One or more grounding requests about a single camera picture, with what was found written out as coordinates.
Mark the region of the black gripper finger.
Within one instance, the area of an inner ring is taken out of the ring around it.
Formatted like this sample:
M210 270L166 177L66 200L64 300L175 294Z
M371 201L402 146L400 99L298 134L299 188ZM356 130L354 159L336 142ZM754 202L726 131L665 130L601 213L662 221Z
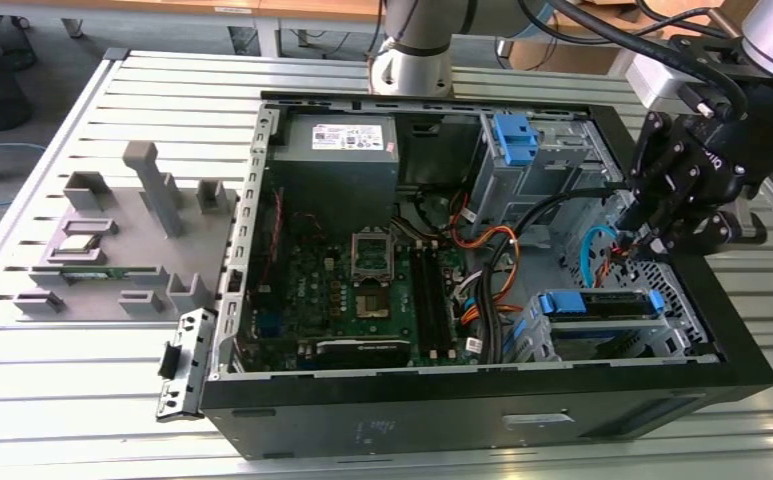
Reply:
M681 218L690 201L701 168L693 163L695 150L682 120L650 111L642 125L626 184L633 202L617 221L617 228L635 232L643 224L665 232Z
M710 256L750 250L767 240L767 230L747 202L733 202L702 219L675 222L662 236L654 237L645 254L657 258L670 254Z

